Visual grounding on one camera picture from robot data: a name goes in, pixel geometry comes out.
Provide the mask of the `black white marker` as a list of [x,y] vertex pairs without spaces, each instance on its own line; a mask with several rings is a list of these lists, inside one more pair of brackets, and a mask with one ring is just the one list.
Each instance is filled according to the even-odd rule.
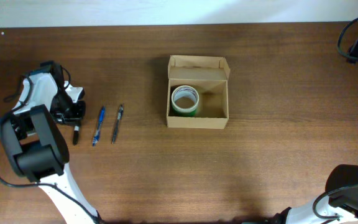
[[78,144],[79,135],[80,135],[80,125],[77,124],[74,126],[74,130],[73,130],[73,145]]

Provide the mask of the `blue ballpoint pen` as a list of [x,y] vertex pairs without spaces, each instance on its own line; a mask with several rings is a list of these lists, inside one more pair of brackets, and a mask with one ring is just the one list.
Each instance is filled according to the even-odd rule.
[[98,122],[97,122],[97,125],[96,125],[96,131],[95,131],[95,134],[93,136],[93,141],[92,141],[92,146],[93,147],[95,145],[97,145],[97,143],[99,142],[100,133],[101,133],[101,127],[102,127],[103,121],[104,121],[105,111],[106,111],[106,108],[104,106],[102,106],[101,109],[100,109],[100,112],[99,112],[99,116],[98,116]]

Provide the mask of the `black ballpoint pen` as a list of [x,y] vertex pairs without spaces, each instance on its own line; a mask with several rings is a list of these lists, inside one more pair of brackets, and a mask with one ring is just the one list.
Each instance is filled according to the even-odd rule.
[[113,133],[112,133],[112,140],[111,140],[112,144],[114,144],[117,140],[117,135],[119,132],[119,125],[120,125],[121,119],[123,117],[123,114],[124,114],[124,105],[120,104],[118,114],[117,114],[116,123],[114,125],[114,129],[113,129]]

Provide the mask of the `beige masking tape roll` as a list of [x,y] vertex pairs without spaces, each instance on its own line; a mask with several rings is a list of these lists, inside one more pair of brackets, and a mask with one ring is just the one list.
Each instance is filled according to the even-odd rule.
[[172,105],[177,105],[181,108],[190,108],[193,105],[199,105],[200,96],[192,86],[181,85],[174,89],[171,95],[171,102]]

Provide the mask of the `green tape roll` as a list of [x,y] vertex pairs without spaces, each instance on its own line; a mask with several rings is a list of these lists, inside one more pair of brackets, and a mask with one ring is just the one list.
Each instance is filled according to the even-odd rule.
[[177,105],[172,105],[173,114],[181,117],[194,117],[197,113],[198,107],[193,105],[190,108],[181,108]]

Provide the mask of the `cardboard box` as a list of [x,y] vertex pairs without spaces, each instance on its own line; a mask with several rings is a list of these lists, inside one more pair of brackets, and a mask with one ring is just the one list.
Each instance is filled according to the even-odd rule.
[[224,57],[172,55],[167,72],[169,128],[226,127],[231,69]]

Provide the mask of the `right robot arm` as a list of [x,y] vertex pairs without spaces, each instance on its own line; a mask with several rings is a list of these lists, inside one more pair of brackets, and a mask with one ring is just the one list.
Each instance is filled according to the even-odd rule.
[[325,191],[300,207],[288,207],[265,223],[347,223],[358,221],[358,166],[341,164],[330,173]]

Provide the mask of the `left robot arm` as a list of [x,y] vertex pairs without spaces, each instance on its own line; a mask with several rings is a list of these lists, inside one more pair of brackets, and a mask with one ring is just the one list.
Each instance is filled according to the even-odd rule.
[[15,107],[0,118],[0,140],[7,159],[27,188],[38,187],[67,223],[102,223],[70,170],[70,153],[58,125],[79,128],[85,116],[85,91],[71,85],[70,73],[54,61],[23,76]]

